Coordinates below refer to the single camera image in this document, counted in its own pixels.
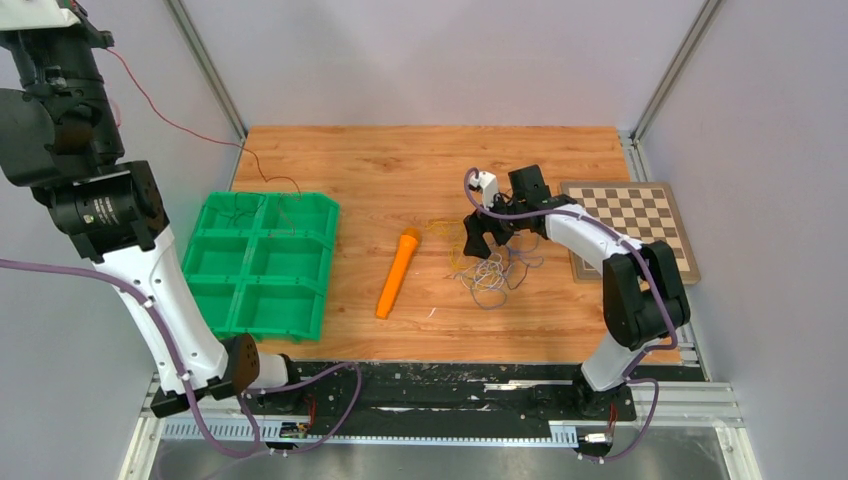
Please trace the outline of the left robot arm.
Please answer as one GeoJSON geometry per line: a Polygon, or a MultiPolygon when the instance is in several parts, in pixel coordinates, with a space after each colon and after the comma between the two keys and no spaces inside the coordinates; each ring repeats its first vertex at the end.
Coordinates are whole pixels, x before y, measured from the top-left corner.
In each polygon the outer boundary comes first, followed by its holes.
{"type": "Polygon", "coordinates": [[[28,188],[90,268],[71,276],[113,286],[155,361],[152,410],[167,417],[200,399],[267,394],[282,414],[300,410],[306,388],[291,360],[254,338],[218,339],[179,265],[175,237],[148,162],[125,161],[124,145],[94,51],[114,44],[75,1],[5,1],[1,46],[17,89],[1,92],[1,170],[28,188]]]}

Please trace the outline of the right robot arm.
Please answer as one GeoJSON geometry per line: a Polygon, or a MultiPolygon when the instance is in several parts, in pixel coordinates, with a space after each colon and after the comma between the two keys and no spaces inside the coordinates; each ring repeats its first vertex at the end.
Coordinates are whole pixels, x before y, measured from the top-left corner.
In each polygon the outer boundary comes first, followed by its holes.
{"type": "Polygon", "coordinates": [[[551,192],[537,165],[509,174],[511,191],[476,167],[466,171],[464,193],[474,210],[463,224],[466,256],[485,259],[492,244],[506,245],[521,231],[561,245],[598,271],[606,334],[581,364],[571,403],[584,417],[596,417],[611,403],[650,352],[671,350],[691,310],[672,247],[644,243],[590,214],[576,199],[551,192]]]}

